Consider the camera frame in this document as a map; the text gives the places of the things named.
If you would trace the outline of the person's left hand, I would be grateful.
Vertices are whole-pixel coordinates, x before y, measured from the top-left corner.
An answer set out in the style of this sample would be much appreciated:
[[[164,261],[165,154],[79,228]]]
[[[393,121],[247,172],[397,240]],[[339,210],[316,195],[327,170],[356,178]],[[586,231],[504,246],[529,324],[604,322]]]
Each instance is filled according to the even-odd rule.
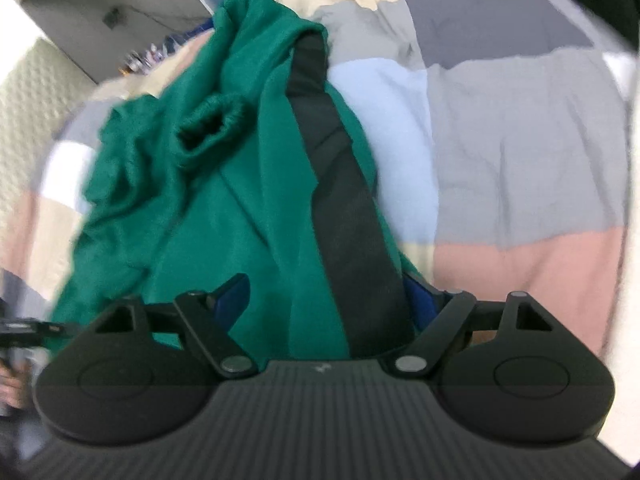
[[[24,410],[29,404],[29,388],[32,379],[32,367],[23,361],[16,367],[6,361],[1,362],[1,404],[16,410]]]

